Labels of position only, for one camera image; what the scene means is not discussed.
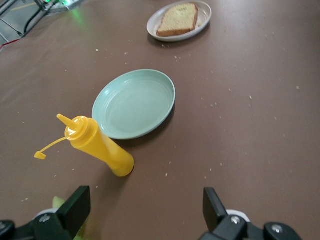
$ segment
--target toast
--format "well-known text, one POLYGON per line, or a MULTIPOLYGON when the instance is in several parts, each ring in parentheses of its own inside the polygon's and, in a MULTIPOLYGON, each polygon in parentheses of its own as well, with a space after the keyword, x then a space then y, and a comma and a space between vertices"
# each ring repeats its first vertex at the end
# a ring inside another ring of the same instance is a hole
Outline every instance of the toast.
POLYGON ((196 29, 198 8, 195 3, 183 3, 170 7, 156 31, 159 37, 178 36, 196 29))

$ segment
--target light green plate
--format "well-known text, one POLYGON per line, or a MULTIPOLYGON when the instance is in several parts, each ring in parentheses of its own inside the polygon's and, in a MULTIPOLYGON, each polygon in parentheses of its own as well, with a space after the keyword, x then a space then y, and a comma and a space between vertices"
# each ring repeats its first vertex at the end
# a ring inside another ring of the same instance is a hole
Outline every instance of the light green plate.
POLYGON ((176 98, 171 79, 152 69, 128 72, 110 82, 96 98, 92 118, 109 138, 146 135, 170 114, 176 98))

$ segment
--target cable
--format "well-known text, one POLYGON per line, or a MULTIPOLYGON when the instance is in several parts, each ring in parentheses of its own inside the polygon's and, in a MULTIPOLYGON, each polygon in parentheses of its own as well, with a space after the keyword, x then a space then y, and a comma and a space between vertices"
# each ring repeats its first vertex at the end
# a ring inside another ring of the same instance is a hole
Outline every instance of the cable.
POLYGON ((41 7, 39 7, 38 11, 35 12, 35 14, 32 15, 32 17, 28 20, 28 22, 25 24, 24 26, 24 31, 23 31, 23 35, 26 34, 27 29, 29 27, 29 24, 31 23, 31 21, 40 13, 41 10, 44 9, 44 6, 46 5, 46 3, 43 3, 41 7))
POLYGON ((16 31, 16 33, 19 35, 19 36, 21 36, 22 35, 22 33, 21 32, 19 32, 17 29, 15 29, 13 26, 11 26, 9 23, 7 23, 5 20, 3 20, 3 19, 0 19, 0 21, 2 21, 2 22, 4 22, 6 25, 8 25, 8 27, 10 27, 11 29, 13 29, 13 30, 15 30, 16 31))

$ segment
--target bolt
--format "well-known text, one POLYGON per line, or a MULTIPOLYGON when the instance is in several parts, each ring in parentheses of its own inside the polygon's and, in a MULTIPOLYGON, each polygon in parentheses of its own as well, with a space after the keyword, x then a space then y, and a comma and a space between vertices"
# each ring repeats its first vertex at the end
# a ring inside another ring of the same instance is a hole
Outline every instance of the bolt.
POLYGON ((277 224, 272 225, 271 228, 277 234, 282 234, 284 232, 283 228, 280 225, 277 225, 277 224))
POLYGON ((5 229, 5 228, 6 228, 6 225, 2 221, 0 221, 0 230, 5 229))
POLYGON ((39 222, 40 223, 44 223, 46 221, 48 221, 50 219, 50 216, 48 216, 47 214, 44 215, 43 217, 40 218, 39 222))
POLYGON ((237 216, 232 216, 231 217, 231 222, 234 224, 239 224, 240 223, 240 218, 237 216))

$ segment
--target brown tablecloth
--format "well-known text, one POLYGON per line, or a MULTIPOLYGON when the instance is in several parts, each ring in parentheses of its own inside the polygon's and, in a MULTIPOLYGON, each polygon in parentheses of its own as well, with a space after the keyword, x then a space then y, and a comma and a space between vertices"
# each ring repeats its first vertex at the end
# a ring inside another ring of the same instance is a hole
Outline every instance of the brown tablecloth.
POLYGON ((0 219, 21 226, 91 189, 90 240, 197 239, 203 187, 258 227, 320 238, 320 3, 208 0, 210 25, 160 42, 149 18, 170 0, 87 0, 47 16, 0 53, 0 219), (65 141, 56 118, 91 117, 99 92, 138 69, 167 74, 174 112, 151 134, 117 141, 127 178, 65 141))

